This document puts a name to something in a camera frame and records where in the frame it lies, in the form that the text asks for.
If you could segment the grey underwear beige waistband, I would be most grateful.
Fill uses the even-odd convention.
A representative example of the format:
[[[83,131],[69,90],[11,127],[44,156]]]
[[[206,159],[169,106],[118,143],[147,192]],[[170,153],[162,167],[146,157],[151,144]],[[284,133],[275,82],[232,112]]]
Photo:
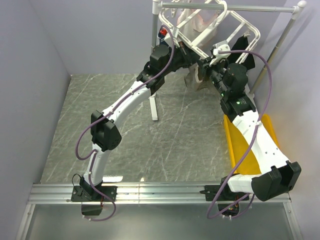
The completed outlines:
[[[212,90],[213,84],[209,79],[201,74],[200,68],[197,63],[188,68],[188,74],[184,77],[185,86],[189,90],[198,92],[202,89]]]

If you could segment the white clip hanger frame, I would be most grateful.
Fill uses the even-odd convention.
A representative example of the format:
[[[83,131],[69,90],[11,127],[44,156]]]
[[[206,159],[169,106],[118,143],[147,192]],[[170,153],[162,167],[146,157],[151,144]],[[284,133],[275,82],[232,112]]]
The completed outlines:
[[[156,15],[160,22],[164,26],[169,28],[169,30],[173,27],[178,28],[178,37],[189,49],[191,49],[197,55],[199,55],[201,60],[209,58],[210,63],[213,58],[213,55],[209,56],[202,49],[200,49],[198,45],[202,42],[204,37],[211,34],[214,29],[217,29],[217,27],[228,16],[233,17],[235,20],[239,22],[239,26],[235,28],[235,30],[229,35],[229,37],[227,37],[227,39],[224,40],[228,42],[228,45],[243,27],[247,27],[247,31],[242,35],[244,39],[247,38],[250,35],[250,33],[254,34],[253,40],[250,41],[248,45],[244,48],[246,52],[241,52],[240,56],[237,56],[235,58],[236,63],[242,64],[245,62],[249,55],[248,51],[254,50],[258,40],[261,37],[260,31],[249,21],[247,21],[245,18],[236,13],[234,10],[231,10],[231,6],[228,5],[226,1],[217,0],[217,6],[222,8],[222,10],[218,10],[220,11],[218,17],[195,40],[190,41],[182,33],[182,31],[180,31],[180,28],[184,26],[186,23],[188,23],[190,20],[192,20],[198,13],[204,10],[204,8],[200,6],[191,6],[191,1],[184,2],[182,0],[173,0],[171,1],[171,3],[173,4],[173,6],[169,7],[165,6],[165,3],[163,3],[160,0],[154,0],[152,2],[152,13]]]

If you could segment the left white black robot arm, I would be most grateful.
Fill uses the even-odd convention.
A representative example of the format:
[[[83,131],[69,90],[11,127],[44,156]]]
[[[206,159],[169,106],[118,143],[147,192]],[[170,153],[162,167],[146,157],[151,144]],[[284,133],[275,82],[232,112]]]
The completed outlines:
[[[128,115],[160,89],[166,75],[180,68],[189,68],[199,58],[184,44],[179,47],[157,45],[132,86],[111,106],[91,114],[91,123],[86,130],[91,134],[92,150],[84,157],[75,154],[79,160],[89,159],[88,168],[79,181],[81,192],[89,201],[103,198],[103,171],[111,150],[122,140],[119,128]]]

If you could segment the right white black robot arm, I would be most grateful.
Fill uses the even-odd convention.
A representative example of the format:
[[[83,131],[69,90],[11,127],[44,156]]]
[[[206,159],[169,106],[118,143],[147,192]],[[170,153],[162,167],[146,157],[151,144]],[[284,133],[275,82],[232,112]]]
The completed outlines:
[[[253,194],[265,202],[290,192],[302,172],[301,166],[281,152],[262,123],[261,114],[245,91],[247,68],[235,62],[221,60],[209,64],[208,60],[202,60],[199,69],[201,76],[221,95],[223,113],[248,144],[231,173],[222,178],[219,189],[213,193],[213,201],[231,201],[236,196],[246,199]],[[258,174],[237,172],[249,153],[257,160]]]

